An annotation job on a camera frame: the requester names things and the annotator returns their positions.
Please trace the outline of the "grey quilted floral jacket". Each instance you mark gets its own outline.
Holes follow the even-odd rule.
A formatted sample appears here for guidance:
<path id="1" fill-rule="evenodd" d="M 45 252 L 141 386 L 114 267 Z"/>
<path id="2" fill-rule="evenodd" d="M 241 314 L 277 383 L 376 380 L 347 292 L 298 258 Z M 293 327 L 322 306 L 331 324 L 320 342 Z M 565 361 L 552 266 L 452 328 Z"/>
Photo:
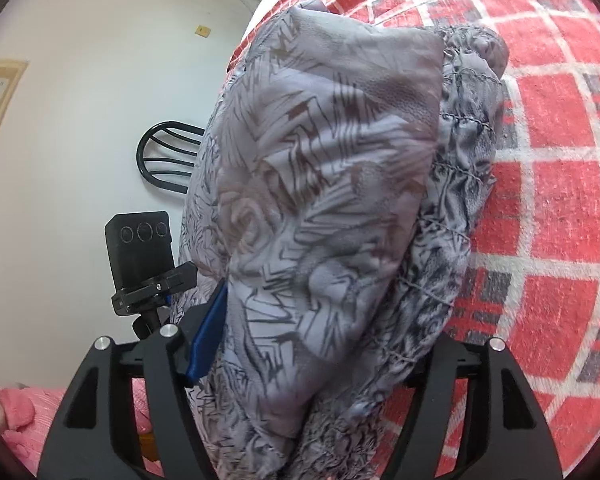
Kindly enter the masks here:
<path id="1" fill-rule="evenodd" d="M 227 287 L 189 404 L 222 479 L 367 479 L 379 415 L 452 313 L 494 182 L 504 39 L 311 1 L 256 32 L 189 181 L 181 321 Z"/>

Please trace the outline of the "wall light switch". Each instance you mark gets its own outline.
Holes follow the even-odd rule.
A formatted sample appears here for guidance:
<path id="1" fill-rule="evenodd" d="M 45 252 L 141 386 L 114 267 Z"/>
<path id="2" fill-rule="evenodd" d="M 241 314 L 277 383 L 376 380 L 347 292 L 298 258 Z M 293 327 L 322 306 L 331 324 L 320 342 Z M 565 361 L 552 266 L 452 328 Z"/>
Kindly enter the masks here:
<path id="1" fill-rule="evenodd" d="M 202 25 L 198 26 L 196 29 L 196 34 L 198 36 L 201 36 L 204 38 L 208 38 L 210 36 L 210 32 L 211 32 L 211 29 L 209 27 L 202 26 Z"/>

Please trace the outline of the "red plaid bed blanket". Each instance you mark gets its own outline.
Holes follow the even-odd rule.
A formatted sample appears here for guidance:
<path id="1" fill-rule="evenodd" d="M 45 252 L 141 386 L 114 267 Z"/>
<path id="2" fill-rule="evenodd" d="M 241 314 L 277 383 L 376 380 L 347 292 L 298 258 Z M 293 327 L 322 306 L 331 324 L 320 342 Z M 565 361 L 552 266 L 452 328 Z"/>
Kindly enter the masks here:
<path id="1" fill-rule="evenodd" d="M 262 0 L 250 24 L 303 0 Z M 600 436 L 600 12 L 592 0 L 322 0 L 381 27 L 477 23 L 509 48 L 495 188 L 449 334 L 497 336 L 564 471 Z"/>

